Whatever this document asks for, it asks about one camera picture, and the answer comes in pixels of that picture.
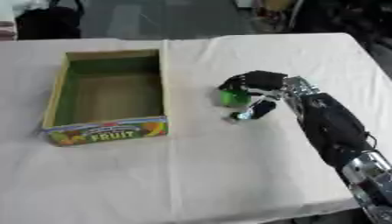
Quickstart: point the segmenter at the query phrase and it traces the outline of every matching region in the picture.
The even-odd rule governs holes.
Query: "green block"
[[[244,91],[220,91],[220,102],[230,108],[243,107],[250,103],[250,95]]]

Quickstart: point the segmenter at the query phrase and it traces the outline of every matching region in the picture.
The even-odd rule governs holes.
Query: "fruit box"
[[[166,135],[159,51],[68,52],[43,131],[61,146]]]

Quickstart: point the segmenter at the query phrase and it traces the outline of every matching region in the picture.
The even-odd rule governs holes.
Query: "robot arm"
[[[252,79],[247,81],[248,74]],[[264,92],[250,90],[258,87]],[[280,73],[237,75],[220,86],[228,89],[261,97],[246,111],[233,113],[230,118],[235,121],[258,119],[276,107],[274,100],[283,98],[311,145],[336,170],[369,219],[375,224],[392,223],[392,167],[375,143],[368,143],[372,136],[347,108],[305,79]]]

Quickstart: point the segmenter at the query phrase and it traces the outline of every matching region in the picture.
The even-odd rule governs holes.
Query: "table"
[[[38,134],[64,52],[160,48],[170,135],[59,148]],[[211,96],[252,70],[302,75],[336,97],[392,160],[392,82],[346,34],[0,43],[0,222],[258,223],[357,207],[290,109],[222,121]]]

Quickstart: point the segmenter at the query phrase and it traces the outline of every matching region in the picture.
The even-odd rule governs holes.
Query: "colorful label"
[[[78,127],[77,129],[56,129],[48,136],[58,145],[91,144],[105,141],[155,137],[166,135],[166,122],[107,122],[101,126]]]

